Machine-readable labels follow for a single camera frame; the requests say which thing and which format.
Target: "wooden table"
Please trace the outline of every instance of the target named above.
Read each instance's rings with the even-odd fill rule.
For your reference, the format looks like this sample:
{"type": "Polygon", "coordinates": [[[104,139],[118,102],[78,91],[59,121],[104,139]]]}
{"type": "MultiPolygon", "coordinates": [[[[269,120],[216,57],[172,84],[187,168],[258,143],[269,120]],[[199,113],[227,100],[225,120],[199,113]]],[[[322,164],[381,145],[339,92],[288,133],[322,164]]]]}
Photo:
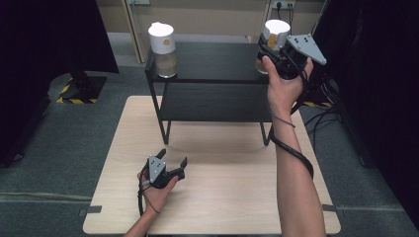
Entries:
{"type": "MultiPolygon", "coordinates": [[[[299,113],[293,115],[302,153],[314,167],[323,204],[332,205],[299,113]]],[[[150,154],[167,149],[168,170],[188,157],[186,178],[169,197],[149,234],[279,234],[275,146],[261,142],[260,125],[246,122],[172,124],[163,143],[151,97],[129,97],[115,133],[83,229],[88,234],[121,234],[139,218],[136,174],[150,154]]],[[[334,211],[324,211],[326,231],[340,231],[334,211]]]]}

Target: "white container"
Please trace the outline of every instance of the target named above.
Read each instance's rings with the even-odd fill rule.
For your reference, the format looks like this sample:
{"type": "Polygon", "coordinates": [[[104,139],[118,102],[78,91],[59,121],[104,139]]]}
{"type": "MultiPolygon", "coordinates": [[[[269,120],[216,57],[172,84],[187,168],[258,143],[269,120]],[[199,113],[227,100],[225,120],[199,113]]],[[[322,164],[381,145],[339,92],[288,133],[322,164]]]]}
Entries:
{"type": "MultiPolygon", "coordinates": [[[[287,36],[290,34],[290,25],[281,20],[269,20],[265,23],[261,37],[266,40],[266,45],[274,53],[278,53],[286,44],[287,36]]],[[[256,58],[256,69],[261,73],[267,74],[261,60],[256,58]]]]}
{"type": "Polygon", "coordinates": [[[173,27],[159,22],[148,29],[157,75],[170,78],[178,72],[173,27]]]}

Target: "yellow black warning tape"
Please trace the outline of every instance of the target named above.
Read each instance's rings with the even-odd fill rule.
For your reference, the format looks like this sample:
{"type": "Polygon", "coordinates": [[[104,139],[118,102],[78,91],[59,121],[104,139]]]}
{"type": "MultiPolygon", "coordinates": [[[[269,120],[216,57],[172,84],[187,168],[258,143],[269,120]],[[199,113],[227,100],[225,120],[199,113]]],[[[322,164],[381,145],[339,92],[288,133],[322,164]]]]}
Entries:
{"type": "Polygon", "coordinates": [[[79,96],[78,89],[75,88],[75,85],[73,83],[73,78],[70,78],[70,80],[68,80],[67,84],[62,89],[61,94],[59,98],[56,100],[56,102],[82,105],[82,104],[95,104],[98,101],[97,98],[88,98],[88,99],[81,100],[77,96],[79,96]]]}

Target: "black panel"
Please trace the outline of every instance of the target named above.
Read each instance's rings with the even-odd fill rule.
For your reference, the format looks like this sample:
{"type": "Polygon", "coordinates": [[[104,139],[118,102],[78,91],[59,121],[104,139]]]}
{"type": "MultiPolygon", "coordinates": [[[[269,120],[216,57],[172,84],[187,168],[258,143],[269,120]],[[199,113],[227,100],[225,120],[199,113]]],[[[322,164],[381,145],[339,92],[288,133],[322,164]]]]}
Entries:
{"type": "Polygon", "coordinates": [[[118,72],[96,1],[1,1],[0,163],[22,149],[51,80],[87,70],[118,72]]]}
{"type": "Polygon", "coordinates": [[[419,228],[419,2],[328,1],[314,34],[359,140],[419,228]]]}

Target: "black shelf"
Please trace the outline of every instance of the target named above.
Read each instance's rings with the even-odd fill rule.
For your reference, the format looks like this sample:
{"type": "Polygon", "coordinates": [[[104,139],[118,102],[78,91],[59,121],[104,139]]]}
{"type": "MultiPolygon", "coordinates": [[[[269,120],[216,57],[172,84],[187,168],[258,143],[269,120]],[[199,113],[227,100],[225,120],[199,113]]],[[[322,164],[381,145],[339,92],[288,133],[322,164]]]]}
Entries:
{"type": "Polygon", "coordinates": [[[267,85],[167,83],[163,120],[270,122],[267,85]]]}
{"type": "Polygon", "coordinates": [[[259,122],[268,145],[263,122],[271,122],[269,78],[256,70],[257,52],[258,44],[252,43],[179,42],[178,72],[162,78],[150,50],[144,71],[164,143],[169,143],[171,122],[181,120],[259,122]],[[154,83],[165,84],[161,105],[154,83]]]}

